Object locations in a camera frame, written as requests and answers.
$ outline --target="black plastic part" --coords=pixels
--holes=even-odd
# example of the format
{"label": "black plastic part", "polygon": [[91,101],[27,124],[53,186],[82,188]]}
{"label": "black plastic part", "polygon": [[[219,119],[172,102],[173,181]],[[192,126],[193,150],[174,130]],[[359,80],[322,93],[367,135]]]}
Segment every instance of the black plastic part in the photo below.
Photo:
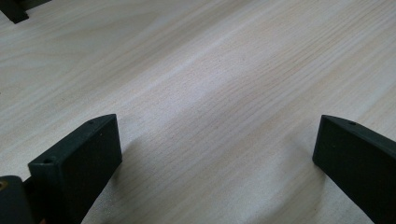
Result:
{"label": "black plastic part", "polygon": [[395,142],[322,116],[313,161],[374,223],[396,223]]}
{"label": "black plastic part", "polygon": [[84,123],[31,161],[47,223],[80,223],[120,163],[116,115]]}
{"label": "black plastic part", "polygon": [[0,223],[36,224],[22,180],[15,175],[0,177]]}
{"label": "black plastic part", "polygon": [[29,19],[25,9],[14,0],[0,0],[0,10],[14,23]]}

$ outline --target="light wood tabletop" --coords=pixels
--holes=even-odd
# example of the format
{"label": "light wood tabletop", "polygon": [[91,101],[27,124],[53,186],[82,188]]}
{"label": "light wood tabletop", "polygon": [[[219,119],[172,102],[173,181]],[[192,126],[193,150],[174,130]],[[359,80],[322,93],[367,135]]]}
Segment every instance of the light wood tabletop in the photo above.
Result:
{"label": "light wood tabletop", "polygon": [[396,1],[53,0],[0,14],[0,175],[118,116],[83,223],[372,223],[312,162],[322,114],[396,139]]}

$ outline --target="wood grain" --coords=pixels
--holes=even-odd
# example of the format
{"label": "wood grain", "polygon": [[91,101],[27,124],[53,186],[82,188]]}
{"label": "wood grain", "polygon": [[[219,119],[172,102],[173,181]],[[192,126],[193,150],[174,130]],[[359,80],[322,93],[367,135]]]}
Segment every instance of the wood grain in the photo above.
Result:
{"label": "wood grain", "polygon": [[84,223],[371,223],[312,162],[320,115],[396,139],[396,2],[53,0],[0,15],[0,171],[104,114]]}

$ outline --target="table surface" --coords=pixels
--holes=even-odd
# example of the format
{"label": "table surface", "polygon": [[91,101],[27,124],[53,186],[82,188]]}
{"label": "table surface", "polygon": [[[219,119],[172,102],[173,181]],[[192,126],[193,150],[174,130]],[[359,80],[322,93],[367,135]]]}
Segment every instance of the table surface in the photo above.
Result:
{"label": "table surface", "polygon": [[0,15],[0,172],[118,116],[83,223],[371,223],[312,162],[322,114],[396,139],[396,2],[53,0]]}

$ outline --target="black object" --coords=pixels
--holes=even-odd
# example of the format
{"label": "black object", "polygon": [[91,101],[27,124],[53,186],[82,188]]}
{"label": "black object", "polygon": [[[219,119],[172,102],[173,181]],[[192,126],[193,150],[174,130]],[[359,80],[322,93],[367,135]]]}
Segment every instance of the black object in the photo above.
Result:
{"label": "black object", "polygon": [[374,223],[396,223],[395,142],[322,116],[313,161]]}
{"label": "black object", "polygon": [[50,0],[0,0],[0,10],[14,23],[29,19],[26,10]]}
{"label": "black object", "polygon": [[116,115],[85,122],[29,162],[24,183],[0,177],[0,223],[81,223],[121,160]]}

